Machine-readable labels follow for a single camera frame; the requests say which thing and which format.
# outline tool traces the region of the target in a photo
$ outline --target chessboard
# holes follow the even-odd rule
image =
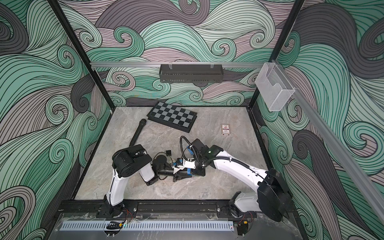
[[[158,102],[147,114],[149,120],[190,132],[197,113],[178,106]]]

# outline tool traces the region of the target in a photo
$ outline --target gray marble surface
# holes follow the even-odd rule
[[[142,118],[151,108],[121,107],[114,112],[95,156],[89,166],[76,199],[102,199],[109,190],[112,178],[112,155],[129,146]],[[199,138],[205,145],[218,145],[234,157],[258,168],[266,164],[246,108],[193,107],[197,119],[190,133],[147,121],[136,144],[141,144],[151,157],[158,152],[172,150],[172,157],[181,157],[179,138],[189,141]],[[221,135],[221,124],[230,124],[231,135]],[[193,176],[173,182],[171,177],[147,186],[139,173],[129,180],[126,199],[230,199],[237,191],[251,192],[251,188],[230,174],[206,168],[205,177]]]

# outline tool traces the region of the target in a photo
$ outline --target black metal basket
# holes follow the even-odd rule
[[[224,71],[220,64],[162,64],[160,82],[162,83],[221,83]]]

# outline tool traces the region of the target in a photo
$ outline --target transparent plastic box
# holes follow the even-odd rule
[[[280,111],[295,92],[284,68],[276,63],[264,63],[256,86],[269,111]]]

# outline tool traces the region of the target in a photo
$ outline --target black cylindrical object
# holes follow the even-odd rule
[[[173,176],[173,170],[163,169],[163,170],[157,171],[157,174],[158,175],[164,175],[164,176]]]
[[[136,143],[136,141],[137,141],[137,139],[141,133],[141,130],[143,130],[143,127],[145,126],[145,124],[147,124],[147,120],[145,120],[144,118],[141,119],[139,122],[139,126],[137,127],[136,132],[132,137],[131,143],[129,144],[130,147],[135,145],[135,143]]]

